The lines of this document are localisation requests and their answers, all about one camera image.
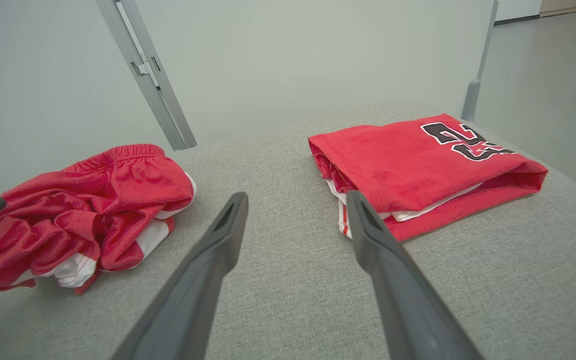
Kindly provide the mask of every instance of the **beige cabinet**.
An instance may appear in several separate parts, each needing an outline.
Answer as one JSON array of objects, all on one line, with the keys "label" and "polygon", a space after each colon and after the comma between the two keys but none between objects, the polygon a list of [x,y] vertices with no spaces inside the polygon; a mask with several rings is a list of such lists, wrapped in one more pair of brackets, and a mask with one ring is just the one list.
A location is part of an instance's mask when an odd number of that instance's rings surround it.
[{"label": "beige cabinet", "polygon": [[540,16],[551,16],[576,12],[576,0],[543,0]]}]

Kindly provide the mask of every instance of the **gray textured tabletop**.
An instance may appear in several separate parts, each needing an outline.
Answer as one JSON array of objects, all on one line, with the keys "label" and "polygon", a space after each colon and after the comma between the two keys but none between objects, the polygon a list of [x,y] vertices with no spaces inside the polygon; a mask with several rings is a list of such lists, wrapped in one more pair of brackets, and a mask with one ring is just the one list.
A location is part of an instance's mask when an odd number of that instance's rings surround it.
[{"label": "gray textured tabletop", "polygon": [[[337,230],[337,200],[307,137],[439,113],[375,104],[174,153],[198,193],[175,216],[173,233],[143,264],[103,274],[83,296],[49,279],[0,292],[0,359],[109,358],[237,191],[249,195],[246,233],[222,284],[206,358],[388,358],[371,280]],[[540,193],[405,247],[486,358],[576,359],[576,183],[551,170]]]}]

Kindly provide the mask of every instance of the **glossy floor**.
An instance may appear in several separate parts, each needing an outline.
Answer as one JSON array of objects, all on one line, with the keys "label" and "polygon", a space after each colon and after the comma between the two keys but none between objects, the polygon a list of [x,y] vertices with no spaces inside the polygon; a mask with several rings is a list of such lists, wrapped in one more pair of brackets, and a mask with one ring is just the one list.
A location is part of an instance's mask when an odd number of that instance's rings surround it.
[{"label": "glossy floor", "polygon": [[576,180],[576,13],[494,27],[475,118]]}]

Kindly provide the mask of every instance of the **white wall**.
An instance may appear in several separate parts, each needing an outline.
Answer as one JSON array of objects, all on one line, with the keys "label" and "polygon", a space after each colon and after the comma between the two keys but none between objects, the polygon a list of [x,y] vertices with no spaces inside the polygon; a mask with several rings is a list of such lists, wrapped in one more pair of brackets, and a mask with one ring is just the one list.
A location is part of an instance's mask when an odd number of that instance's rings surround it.
[{"label": "white wall", "polygon": [[541,8],[542,0],[499,0],[494,21],[539,15]]},{"label": "white wall", "polygon": [[380,101],[461,116],[492,0],[136,0],[198,142]]},{"label": "white wall", "polygon": [[114,146],[172,151],[93,0],[0,0],[0,193]]}]

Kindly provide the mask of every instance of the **folded red garment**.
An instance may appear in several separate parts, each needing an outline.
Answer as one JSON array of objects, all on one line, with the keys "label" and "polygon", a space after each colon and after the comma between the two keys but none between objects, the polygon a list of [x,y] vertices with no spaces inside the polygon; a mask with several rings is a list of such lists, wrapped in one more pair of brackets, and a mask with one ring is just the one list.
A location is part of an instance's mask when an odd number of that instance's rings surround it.
[{"label": "folded red garment", "polygon": [[55,276],[82,292],[100,271],[139,265],[195,192],[190,176],[150,144],[115,147],[20,184],[1,195],[0,290]]},{"label": "folded red garment", "polygon": [[548,170],[447,114],[309,137],[315,164],[339,199],[361,191],[399,241],[541,190]]}]

